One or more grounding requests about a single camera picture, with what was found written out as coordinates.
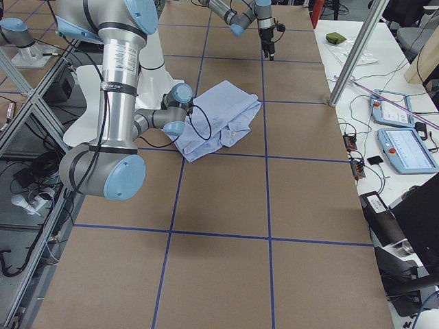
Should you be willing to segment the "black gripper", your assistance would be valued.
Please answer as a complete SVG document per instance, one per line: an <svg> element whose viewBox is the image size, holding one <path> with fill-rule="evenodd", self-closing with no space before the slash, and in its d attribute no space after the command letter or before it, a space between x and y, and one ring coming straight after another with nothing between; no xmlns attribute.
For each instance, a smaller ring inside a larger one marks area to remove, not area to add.
<svg viewBox="0 0 439 329"><path fill-rule="evenodd" d="M273 61L275 54L275 43L272 42L274 30L284 32L285 25L277 21L275 18L259 19L257 23L264 58Z"/></svg>

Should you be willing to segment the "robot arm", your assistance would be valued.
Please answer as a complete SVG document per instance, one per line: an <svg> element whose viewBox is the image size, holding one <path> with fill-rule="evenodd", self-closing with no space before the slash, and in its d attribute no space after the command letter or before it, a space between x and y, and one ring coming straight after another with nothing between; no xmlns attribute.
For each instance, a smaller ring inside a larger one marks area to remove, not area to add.
<svg viewBox="0 0 439 329"><path fill-rule="evenodd" d="M198 3L221 17L235 36L241 36L256 21L264 58L268 58L269 61L274 60L277 42L273 40L274 31L280 32L283 36L285 25L273 17L271 1L257 0L250 3L244 1L247 8L242 13L232 9L231 4L228 5L220 0L198 1Z"/></svg>
<svg viewBox="0 0 439 329"><path fill-rule="evenodd" d="M60 1L58 30L69 38L102 44L97 133L73 147L59 166L60 179L71 191L126 200L141 188L146 164L134 141L151 127L179 137L193 99L186 83L161 94L157 110L135 108L140 55L148 36L157 33L153 1Z"/></svg>

